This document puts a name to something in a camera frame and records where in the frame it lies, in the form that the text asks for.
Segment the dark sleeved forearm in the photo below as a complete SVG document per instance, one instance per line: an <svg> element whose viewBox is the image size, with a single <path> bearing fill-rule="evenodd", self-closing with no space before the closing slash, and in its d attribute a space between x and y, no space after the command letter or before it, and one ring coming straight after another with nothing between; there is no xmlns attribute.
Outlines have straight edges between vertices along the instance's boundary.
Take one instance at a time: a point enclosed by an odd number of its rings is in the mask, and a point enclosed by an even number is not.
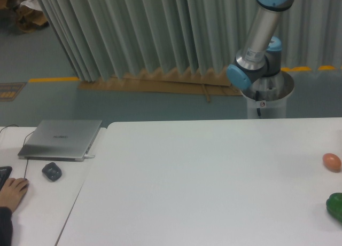
<svg viewBox="0 0 342 246"><path fill-rule="evenodd" d="M1 207L1 245L10 246L12 243L13 225L12 212L7 207Z"/></svg>

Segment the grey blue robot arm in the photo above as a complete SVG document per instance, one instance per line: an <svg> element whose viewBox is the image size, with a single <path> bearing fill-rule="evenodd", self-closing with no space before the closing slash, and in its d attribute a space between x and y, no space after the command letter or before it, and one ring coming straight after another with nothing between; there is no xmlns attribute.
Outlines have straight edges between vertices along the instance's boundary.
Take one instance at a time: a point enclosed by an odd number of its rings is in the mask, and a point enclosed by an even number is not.
<svg viewBox="0 0 342 246"><path fill-rule="evenodd" d="M244 47L234 62L227 68L226 75L233 86L245 90L264 76L270 64L266 57L267 48L279 23L282 12L288 10L294 0L256 0L258 9L248 31Z"/></svg>

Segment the person's bare hand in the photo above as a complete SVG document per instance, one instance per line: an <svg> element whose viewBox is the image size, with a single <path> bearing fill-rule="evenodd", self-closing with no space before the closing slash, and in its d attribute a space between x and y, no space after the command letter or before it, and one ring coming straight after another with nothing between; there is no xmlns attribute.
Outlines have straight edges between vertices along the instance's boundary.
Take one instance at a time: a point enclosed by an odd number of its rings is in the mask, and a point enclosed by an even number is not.
<svg viewBox="0 0 342 246"><path fill-rule="evenodd" d="M24 182L24 178L9 178L1 189L1 207L7 207L14 213L26 195L28 187L29 182Z"/></svg>

